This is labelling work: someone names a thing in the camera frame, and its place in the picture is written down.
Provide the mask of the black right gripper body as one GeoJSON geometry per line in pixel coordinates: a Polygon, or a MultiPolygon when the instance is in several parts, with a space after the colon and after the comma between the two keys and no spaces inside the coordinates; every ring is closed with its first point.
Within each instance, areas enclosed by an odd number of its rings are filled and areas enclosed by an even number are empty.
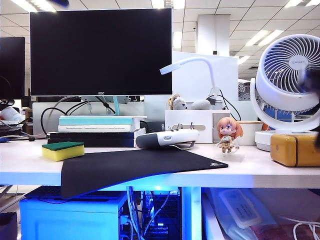
{"type": "Polygon", "coordinates": [[[316,94],[320,93],[320,70],[319,69],[302,69],[298,73],[299,86],[307,91],[316,94]]]}

